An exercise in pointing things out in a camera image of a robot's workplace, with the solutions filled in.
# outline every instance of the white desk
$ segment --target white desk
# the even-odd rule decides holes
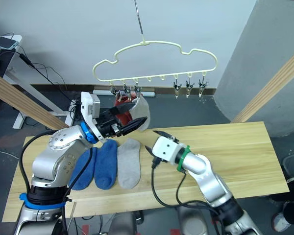
[[[19,45],[21,46],[21,43],[23,41],[23,37],[21,35],[14,35],[12,37],[13,40],[16,40],[19,42]],[[16,51],[19,53],[23,53],[23,50],[16,46]],[[11,61],[17,56],[16,54],[13,55]],[[68,126],[72,126],[73,120],[74,120],[74,113],[70,114],[70,111],[74,108],[74,101],[71,101],[69,110],[68,111],[63,111],[60,109],[58,106],[56,106],[53,102],[51,102],[49,99],[47,99],[44,95],[42,95],[38,90],[36,90],[34,87],[32,87],[28,82],[25,82],[19,78],[16,77],[15,72],[13,71],[13,67],[10,66],[11,61],[9,63],[9,66],[5,72],[5,76],[3,77],[6,81],[10,82],[8,79],[12,80],[13,82],[17,83],[20,85],[24,90],[26,90],[28,93],[30,93],[32,96],[34,96],[36,99],[38,99],[40,102],[42,102],[44,105],[49,107],[52,112],[50,112],[54,116],[65,116],[65,124]],[[21,129],[24,119],[26,118],[26,114],[19,112],[14,125],[13,129]]]

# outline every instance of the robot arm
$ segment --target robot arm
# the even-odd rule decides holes
[[[102,113],[100,101],[94,94],[82,92],[81,112],[85,122],[55,132],[46,149],[34,160],[29,192],[22,193],[22,205],[15,235],[58,235],[62,233],[61,208],[75,164],[94,143],[105,138],[126,135],[140,127],[146,117],[119,125],[117,114],[132,108],[124,103]]]
[[[207,203],[221,215],[228,234],[262,235],[247,212],[234,199],[225,182],[213,172],[211,163],[205,156],[192,153],[189,146],[179,143],[178,139],[168,133],[155,132],[161,136],[152,149],[146,149],[154,157],[178,165],[178,171],[188,171],[196,180]]]

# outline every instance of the white sock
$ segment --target white sock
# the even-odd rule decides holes
[[[140,147],[141,143],[131,138],[118,147],[118,179],[122,188],[134,188],[141,178]]]
[[[145,98],[141,95],[139,98],[132,100],[132,102],[136,102],[136,105],[130,109],[130,114],[132,119],[147,117],[147,120],[141,125],[137,130],[144,131],[149,127],[150,124],[150,110],[149,105]]]

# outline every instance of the blue clamp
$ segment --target blue clamp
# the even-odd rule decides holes
[[[48,209],[56,209],[65,206],[65,202],[58,203],[58,204],[52,204],[52,205],[36,205],[29,202],[27,195],[25,192],[20,194],[20,199],[25,202],[25,205],[31,209],[36,210],[48,210]]]
[[[97,140],[95,139],[94,135],[92,135],[92,133],[89,132],[88,127],[87,127],[87,125],[86,125],[86,123],[84,121],[80,123],[80,126],[81,126],[83,132],[86,135],[86,139],[90,143],[97,143]]]

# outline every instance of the blue sock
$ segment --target blue sock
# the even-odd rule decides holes
[[[110,189],[117,176],[117,142],[107,140],[97,150],[95,160],[95,184],[100,189]]]
[[[86,167],[83,174],[79,177],[75,185],[72,189],[74,190],[83,190],[87,188],[87,186],[90,184],[90,182],[93,180],[94,177],[94,167],[95,167],[95,158],[96,158],[97,148],[93,148],[93,155],[92,159],[90,160],[88,166]],[[77,160],[75,169],[73,170],[69,185],[73,182],[75,177],[80,173],[82,168],[85,166],[85,164],[88,161],[90,154],[90,150],[86,150]]]

